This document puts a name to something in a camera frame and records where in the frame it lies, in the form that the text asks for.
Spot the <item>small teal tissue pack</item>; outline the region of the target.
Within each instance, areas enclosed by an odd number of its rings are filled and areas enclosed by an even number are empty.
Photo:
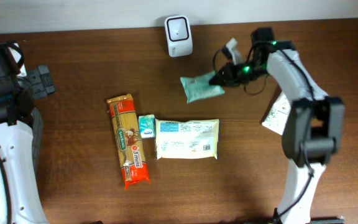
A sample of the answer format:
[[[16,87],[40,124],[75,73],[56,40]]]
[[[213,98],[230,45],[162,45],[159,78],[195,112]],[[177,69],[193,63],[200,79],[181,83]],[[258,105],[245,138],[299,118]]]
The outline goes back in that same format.
[[[155,115],[148,114],[139,116],[139,131],[142,139],[155,137]]]

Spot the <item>white cream tube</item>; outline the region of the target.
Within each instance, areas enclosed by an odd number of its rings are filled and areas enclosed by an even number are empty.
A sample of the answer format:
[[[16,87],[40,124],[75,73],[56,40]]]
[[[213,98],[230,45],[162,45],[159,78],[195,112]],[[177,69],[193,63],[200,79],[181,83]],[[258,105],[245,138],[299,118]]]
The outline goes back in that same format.
[[[281,92],[262,121],[262,126],[282,135],[291,110],[291,104],[286,95]]]

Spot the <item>orange spaghetti package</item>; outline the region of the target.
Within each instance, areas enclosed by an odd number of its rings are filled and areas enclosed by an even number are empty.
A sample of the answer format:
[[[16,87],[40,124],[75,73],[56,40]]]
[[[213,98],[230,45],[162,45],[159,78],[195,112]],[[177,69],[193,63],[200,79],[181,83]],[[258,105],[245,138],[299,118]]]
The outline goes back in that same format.
[[[132,95],[110,98],[106,103],[109,106],[124,188],[128,189],[130,185],[144,180],[149,181],[149,170]]]

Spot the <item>pale yellow snack package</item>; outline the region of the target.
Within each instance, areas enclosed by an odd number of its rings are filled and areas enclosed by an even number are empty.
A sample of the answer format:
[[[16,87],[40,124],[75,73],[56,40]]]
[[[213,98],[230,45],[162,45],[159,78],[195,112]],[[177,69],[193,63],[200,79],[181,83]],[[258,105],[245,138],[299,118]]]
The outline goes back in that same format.
[[[155,121],[157,159],[218,158],[219,120]]]

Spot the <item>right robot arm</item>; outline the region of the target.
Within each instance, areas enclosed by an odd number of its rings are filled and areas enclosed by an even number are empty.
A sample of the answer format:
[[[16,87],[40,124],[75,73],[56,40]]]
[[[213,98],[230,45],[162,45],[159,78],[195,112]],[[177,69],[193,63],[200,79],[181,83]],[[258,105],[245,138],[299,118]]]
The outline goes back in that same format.
[[[210,85],[247,86],[270,75],[290,103],[282,134],[288,159],[283,197],[271,223],[344,223],[340,218],[312,220],[310,211],[320,178],[342,139],[345,106],[338,96],[329,96],[312,79],[290,40],[278,40],[270,27],[259,27],[250,35],[246,57],[231,39],[219,49],[227,63],[215,69]]]

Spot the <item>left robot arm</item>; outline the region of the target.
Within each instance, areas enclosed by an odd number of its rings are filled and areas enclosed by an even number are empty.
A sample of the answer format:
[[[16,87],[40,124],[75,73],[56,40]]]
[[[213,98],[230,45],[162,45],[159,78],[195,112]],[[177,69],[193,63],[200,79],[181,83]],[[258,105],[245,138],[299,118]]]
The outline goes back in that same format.
[[[56,92],[46,65],[27,71],[16,41],[0,43],[0,223],[47,223],[36,174],[44,122],[35,101]]]

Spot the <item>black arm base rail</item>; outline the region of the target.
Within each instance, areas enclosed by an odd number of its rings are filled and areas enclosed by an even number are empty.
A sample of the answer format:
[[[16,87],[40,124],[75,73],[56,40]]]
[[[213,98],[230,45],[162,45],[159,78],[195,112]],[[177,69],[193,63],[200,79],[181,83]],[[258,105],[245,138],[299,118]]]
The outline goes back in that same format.
[[[345,224],[345,219],[336,217],[314,218],[310,224]]]

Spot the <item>teal wet wipes pack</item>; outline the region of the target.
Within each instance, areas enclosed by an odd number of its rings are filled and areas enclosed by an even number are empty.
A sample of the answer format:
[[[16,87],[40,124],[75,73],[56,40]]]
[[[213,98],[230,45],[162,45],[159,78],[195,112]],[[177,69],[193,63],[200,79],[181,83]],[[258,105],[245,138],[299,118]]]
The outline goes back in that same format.
[[[214,75],[214,72],[209,72],[193,78],[180,78],[187,98],[187,103],[225,94],[225,91],[221,86],[209,84],[210,79],[212,79]]]

